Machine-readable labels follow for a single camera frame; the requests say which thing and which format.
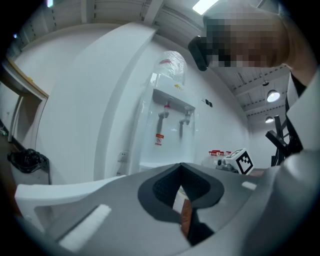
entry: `plastic bag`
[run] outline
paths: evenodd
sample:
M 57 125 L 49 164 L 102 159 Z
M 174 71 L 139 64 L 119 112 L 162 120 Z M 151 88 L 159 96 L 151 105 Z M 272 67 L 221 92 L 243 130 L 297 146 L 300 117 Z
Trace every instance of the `plastic bag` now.
M 49 159 L 30 148 L 19 152 L 11 152 L 7 159 L 15 168 L 25 174 L 33 173 L 38 169 L 42 169 L 46 173 L 49 173 L 50 170 Z
M 168 50 L 159 56 L 154 64 L 153 72 L 168 76 L 185 85 L 187 63 L 179 52 Z

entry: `gray surface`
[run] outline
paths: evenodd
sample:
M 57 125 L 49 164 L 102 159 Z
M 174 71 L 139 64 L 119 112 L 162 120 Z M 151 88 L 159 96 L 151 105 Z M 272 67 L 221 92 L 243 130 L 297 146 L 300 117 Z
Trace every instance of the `gray surface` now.
M 148 178 L 172 165 L 115 180 L 81 200 L 48 230 L 57 239 L 94 206 L 106 204 L 112 212 L 80 250 L 80 255 L 212 255 L 251 256 L 270 253 L 301 223 L 320 187 L 320 152 L 288 157 L 262 177 L 250 177 L 190 164 L 219 179 L 225 193 L 213 207 L 198 210 L 201 222 L 216 233 L 191 247 L 178 224 L 157 221 L 138 201 L 138 188 Z M 241 186 L 257 184 L 254 191 Z
M 127 176 L 105 185 L 63 214 L 47 233 L 56 239 L 81 220 L 88 209 L 90 211 L 97 205 L 106 204 L 111 208 L 111 213 L 79 252 L 81 255 L 100 256 L 107 252 L 113 256 L 160 256 L 189 249 L 191 246 L 179 224 L 155 220 L 138 201 L 138 188 L 142 182 L 167 167 Z

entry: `white wall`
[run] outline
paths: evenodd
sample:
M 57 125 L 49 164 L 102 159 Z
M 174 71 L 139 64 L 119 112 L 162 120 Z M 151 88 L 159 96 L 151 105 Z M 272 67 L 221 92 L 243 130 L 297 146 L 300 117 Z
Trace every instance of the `white wall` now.
M 28 44 L 14 62 L 50 95 L 56 81 L 79 53 L 117 27 L 83 24 L 58 30 Z
M 126 172 L 127 164 L 118 163 L 117 156 L 120 151 L 130 150 L 132 127 L 146 80 L 159 55 L 168 50 L 178 51 L 186 60 L 185 86 L 193 90 L 199 101 L 196 163 L 200 164 L 211 150 L 233 151 L 249 146 L 247 117 L 227 86 L 211 69 L 199 71 L 188 50 L 155 35 L 138 60 L 119 101 L 107 148 L 105 177 L 114 176 L 117 170 Z M 213 108 L 201 99 L 208 99 Z
M 50 95 L 56 81 L 86 47 L 117 28 L 115 24 L 84 24 L 47 34 L 22 49 L 15 64 L 35 84 Z M 18 95 L 0 84 L 0 120 L 10 129 Z M 13 136 L 24 147 L 30 146 L 35 102 L 22 101 Z
M 145 29 L 121 31 L 120 27 L 99 40 L 98 36 L 88 39 L 103 32 L 89 29 L 93 24 L 87 26 L 87 30 L 74 28 L 75 33 L 66 29 L 61 35 L 58 31 L 57 38 L 49 34 L 34 49 L 26 48 L 26 55 L 16 61 L 27 76 L 50 93 L 40 121 L 36 150 L 50 159 L 54 184 L 89 182 L 116 173 L 118 153 L 130 146 L 132 124 L 147 76 L 158 56 L 167 50 L 178 51 L 185 58 L 188 65 L 185 86 L 192 88 L 200 102 L 196 162 L 199 164 L 210 150 L 248 147 L 248 120 L 237 100 L 212 70 L 200 72 L 186 49 L 156 35 L 152 42 L 140 45 L 141 51 L 135 40 L 140 38 L 137 33 L 146 35 Z M 86 47 L 81 43 L 83 40 L 94 43 Z M 48 57 L 49 52 L 59 57 Z M 32 67 L 35 63 L 42 71 Z M 201 99 L 210 100 L 213 108 Z
M 50 160 L 52 184 L 103 179 L 115 110 L 156 29 L 128 23 L 83 50 L 55 83 L 36 149 Z
M 264 169 L 271 166 L 271 156 L 276 154 L 276 146 L 266 137 L 266 133 L 270 130 L 276 132 L 275 122 L 265 123 L 257 122 L 250 125 L 249 136 L 249 154 L 252 158 L 254 168 Z M 287 128 L 283 130 L 283 135 L 288 133 Z M 284 138 L 289 143 L 289 136 Z

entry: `black plastic bag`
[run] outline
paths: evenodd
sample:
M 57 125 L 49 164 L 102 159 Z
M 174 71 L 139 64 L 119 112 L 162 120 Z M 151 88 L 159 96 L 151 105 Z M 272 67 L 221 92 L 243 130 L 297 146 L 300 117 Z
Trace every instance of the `black plastic bag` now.
M 19 152 L 11 152 L 7 158 L 15 168 L 25 174 L 33 173 L 38 169 L 42 169 L 46 173 L 49 173 L 50 170 L 49 159 L 30 148 Z

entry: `red object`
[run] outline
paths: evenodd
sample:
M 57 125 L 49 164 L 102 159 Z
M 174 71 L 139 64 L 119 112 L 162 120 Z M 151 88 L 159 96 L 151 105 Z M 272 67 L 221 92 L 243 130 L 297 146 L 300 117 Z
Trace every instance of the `red object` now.
M 171 63 L 170 59 L 163 59 L 159 62 L 159 64 Z
M 210 156 L 216 156 L 218 152 L 220 152 L 220 150 L 212 150 L 212 151 L 209 151 L 209 154 Z

